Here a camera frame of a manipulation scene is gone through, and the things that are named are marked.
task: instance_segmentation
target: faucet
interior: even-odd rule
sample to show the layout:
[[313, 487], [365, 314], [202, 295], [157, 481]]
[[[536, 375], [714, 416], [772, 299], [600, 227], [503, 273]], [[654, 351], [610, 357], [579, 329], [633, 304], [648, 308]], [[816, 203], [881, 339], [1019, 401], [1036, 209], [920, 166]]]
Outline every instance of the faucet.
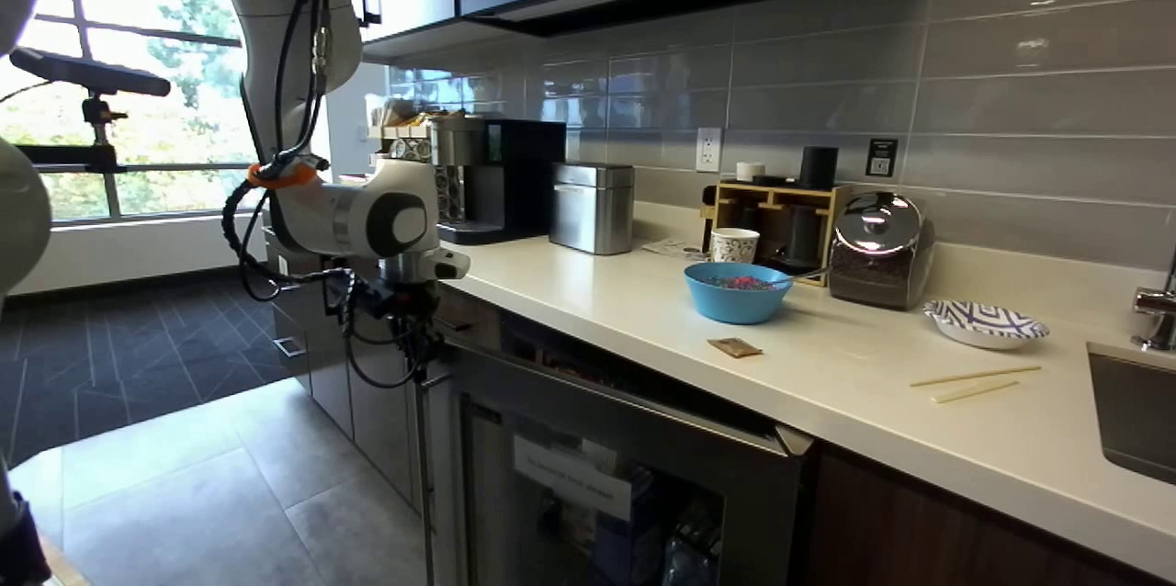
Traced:
[[1163, 289], [1142, 287], [1135, 289], [1136, 313], [1155, 315], [1151, 331], [1147, 335], [1134, 335], [1131, 341], [1144, 349], [1176, 349], [1176, 253], [1168, 269]]

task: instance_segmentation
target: paper label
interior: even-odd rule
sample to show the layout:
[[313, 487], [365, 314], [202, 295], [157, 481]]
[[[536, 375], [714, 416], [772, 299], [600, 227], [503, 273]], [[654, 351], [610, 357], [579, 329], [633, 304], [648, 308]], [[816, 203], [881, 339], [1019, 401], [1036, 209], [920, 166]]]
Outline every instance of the paper label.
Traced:
[[515, 470], [573, 504], [629, 521], [633, 486], [596, 471], [592, 461], [554, 453], [515, 435]]

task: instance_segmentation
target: coffee maker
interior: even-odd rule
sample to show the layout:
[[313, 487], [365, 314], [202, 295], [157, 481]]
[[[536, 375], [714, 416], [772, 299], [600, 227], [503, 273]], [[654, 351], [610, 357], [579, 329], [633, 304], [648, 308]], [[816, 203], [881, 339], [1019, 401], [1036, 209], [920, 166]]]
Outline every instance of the coffee maker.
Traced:
[[433, 122], [441, 239], [495, 244], [547, 234], [563, 122], [454, 115]]

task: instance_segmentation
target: jar lid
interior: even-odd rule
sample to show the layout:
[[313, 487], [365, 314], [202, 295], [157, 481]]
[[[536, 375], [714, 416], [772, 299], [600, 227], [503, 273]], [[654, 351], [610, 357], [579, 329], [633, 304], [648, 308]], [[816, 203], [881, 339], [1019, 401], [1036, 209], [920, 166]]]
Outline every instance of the jar lid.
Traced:
[[889, 255], [915, 244], [923, 214], [895, 193], [858, 195], [836, 222], [837, 240], [867, 255]]

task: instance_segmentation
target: window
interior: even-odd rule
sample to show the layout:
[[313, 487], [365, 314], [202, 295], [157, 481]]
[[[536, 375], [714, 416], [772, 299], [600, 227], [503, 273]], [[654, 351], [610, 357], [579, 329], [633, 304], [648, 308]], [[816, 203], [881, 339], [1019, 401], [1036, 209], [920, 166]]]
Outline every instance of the window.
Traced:
[[[22, 46], [146, 69], [165, 98], [118, 93], [129, 118], [108, 127], [120, 174], [45, 173], [55, 221], [218, 211], [256, 160], [241, 104], [245, 52], [229, 0], [38, 0]], [[0, 95], [40, 81], [0, 62]], [[54, 84], [0, 105], [14, 144], [89, 145], [83, 88]]]

